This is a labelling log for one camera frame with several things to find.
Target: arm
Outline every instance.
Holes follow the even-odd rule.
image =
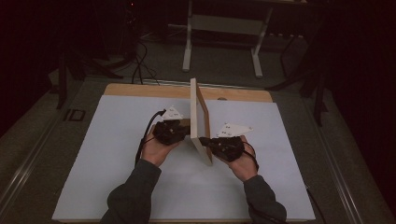
[[[161,174],[159,166],[167,154],[178,143],[165,146],[152,135],[147,137],[142,158],[126,182],[113,189],[107,198],[108,210],[102,217],[102,224],[148,223],[151,212],[151,194]]]
[[[247,142],[245,136],[241,136],[243,142]],[[254,155],[253,149],[245,145],[245,151]],[[256,165],[248,155],[242,154],[235,161],[224,161],[235,176],[244,183],[247,196],[248,211],[254,223],[274,223],[265,216],[275,217],[276,219],[286,220],[285,207],[276,201],[276,196],[270,186],[258,175]]]

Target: hand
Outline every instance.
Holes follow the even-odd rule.
[[[156,166],[160,166],[166,159],[168,153],[175,147],[177,147],[180,142],[174,143],[170,146],[166,146],[160,143],[154,138],[152,132],[154,131],[155,125],[151,126],[148,136],[146,137],[146,144],[143,145],[142,159],[149,161]]]
[[[248,140],[244,135],[241,135],[242,142],[247,142]],[[248,144],[245,145],[245,151],[254,156],[254,150]],[[242,182],[249,180],[251,177],[257,175],[256,164],[253,159],[251,159],[246,153],[242,153],[242,156],[235,161],[224,161],[228,167],[233,171],[235,176]]]

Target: forearm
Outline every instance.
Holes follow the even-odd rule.
[[[244,182],[249,214],[254,223],[273,223],[263,214],[286,220],[285,207],[276,201],[276,196],[262,176],[256,175]]]
[[[152,163],[140,160],[125,182],[107,198],[108,210],[101,223],[148,223],[151,194],[161,174]]]

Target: gray carpet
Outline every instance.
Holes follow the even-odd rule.
[[[262,89],[284,80],[278,59],[281,47],[277,46],[284,46],[285,40],[278,38],[264,40],[260,54],[265,73],[262,79],[254,77],[248,49],[193,46],[191,70],[183,73],[183,45],[177,42],[164,44],[146,41],[144,43],[147,45],[148,54],[144,62],[148,68],[155,70],[159,80],[187,82],[191,77],[197,77],[199,82],[206,84]],[[140,47],[139,51],[143,55],[144,48]],[[291,50],[288,55],[288,69],[298,62],[300,54],[301,50],[298,48]],[[67,108],[86,110],[85,119],[82,122],[58,122],[43,147],[35,169],[10,207],[4,223],[56,223],[50,218],[100,96],[107,83],[130,82],[134,68],[135,64],[131,64],[117,72],[125,76],[123,80],[98,77],[90,72],[76,97],[71,98],[70,105],[67,105]],[[146,69],[143,69],[143,76],[150,76]],[[336,184],[337,176],[334,176],[329,158],[335,159],[336,168],[343,175],[360,211],[362,223],[394,223],[394,218],[376,188],[331,93],[326,92],[324,102],[329,112],[322,113],[323,127],[319,128],[312,118],[313,99],[299,96],[297,90],[300,85],[301,83],[297,83],[285,90],[271,93],[274,102],[278,104],[304,182],[310,187],[327,223],[350,223],[340,197],[342,191]],[[50,118],[59,114],[55,110],[56,100],[55,95],[43,96],[0,139],[0,190],[5,189]],[[306,223],[324,223],[318,209],[315,206],[314,209],[317,219]]]

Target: table leg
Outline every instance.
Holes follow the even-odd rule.
[[[190,71],[190,61],[191,61],[191,16],[192,16],[192,0],[189,1],[189,17],[187,18],[187,43],[186,49],[184,50],[184,60],[183,60],[183,72]]]
[[[254,72],[257,78],[262,77],[262,67],[260,66],[259,51],[262,47],[262,40],[265,37],[265,32],[267,30],[268,22],[270,21],[272,11],[272,7],[268,8],[265,21],[262,22],[262,28],[259,33],[259,40],[257,41],[256,47],[251,49],[251,58],[253,60]]]

